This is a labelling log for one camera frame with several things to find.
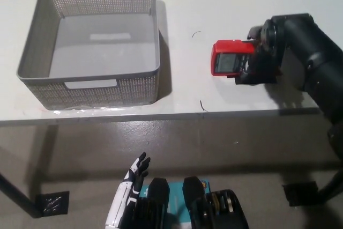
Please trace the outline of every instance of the white robotic hand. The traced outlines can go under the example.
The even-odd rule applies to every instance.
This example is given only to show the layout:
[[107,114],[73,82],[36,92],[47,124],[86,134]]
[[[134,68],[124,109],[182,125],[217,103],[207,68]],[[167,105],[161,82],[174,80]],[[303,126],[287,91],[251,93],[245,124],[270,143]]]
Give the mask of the white robotic hand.
[[145,159],[145,157],[146,153],[143,152],[132,164],[124,180],[119,184],[108,212],[106,229],[128,228],[144,177],[148,175],[146,170],[149,166],[150,158]]

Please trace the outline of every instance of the red device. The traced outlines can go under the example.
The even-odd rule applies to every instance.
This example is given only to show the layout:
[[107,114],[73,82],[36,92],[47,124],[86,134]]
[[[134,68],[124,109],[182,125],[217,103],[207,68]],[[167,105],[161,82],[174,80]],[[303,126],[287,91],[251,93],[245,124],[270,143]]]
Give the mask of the red device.
[[218,40],[212,48],[211,74],[238,77],[254,52],[255,47],[252,43],[241,40]]

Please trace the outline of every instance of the gray floor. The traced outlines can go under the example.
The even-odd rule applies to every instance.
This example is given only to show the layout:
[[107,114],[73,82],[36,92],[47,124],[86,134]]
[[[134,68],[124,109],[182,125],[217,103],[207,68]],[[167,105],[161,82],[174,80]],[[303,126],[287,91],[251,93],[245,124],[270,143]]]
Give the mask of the gray floor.
[[28,196],[69,190],[69,214],[31,219],[0,194],[0,228],[104,228],[116,188],[146,151],[150,179],[208,178],[230,188],[250,228],[343,228],[343,196],[290,208],[282,185],[323,186],[339,162],[320,116],[0,128],[1,173]]

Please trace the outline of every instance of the teal box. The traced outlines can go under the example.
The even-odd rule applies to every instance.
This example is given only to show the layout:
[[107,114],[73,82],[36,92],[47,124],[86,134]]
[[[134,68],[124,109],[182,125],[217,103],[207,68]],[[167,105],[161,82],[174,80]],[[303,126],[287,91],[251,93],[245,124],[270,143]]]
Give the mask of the teal box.
[[[210,184],[208,180],[201,179],[204,186],[205,193],[210,192]],[[168,214],[164,229],[180,228],[191,229],[191,219],[189,217],[184,197],[182,193],[183,182],[170,182],[170,194],[168,204]],[[140,197],[146,197],[148,192],[148,185],[143,185]]]

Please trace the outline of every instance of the mesh storage basket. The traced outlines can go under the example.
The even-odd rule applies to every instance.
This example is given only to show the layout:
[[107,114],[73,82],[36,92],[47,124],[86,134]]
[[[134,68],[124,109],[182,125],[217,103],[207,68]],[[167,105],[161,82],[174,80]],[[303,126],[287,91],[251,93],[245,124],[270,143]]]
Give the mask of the mesh storage basket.
[[38,0],[18,77],[50,110],[151,104],[156,0]]

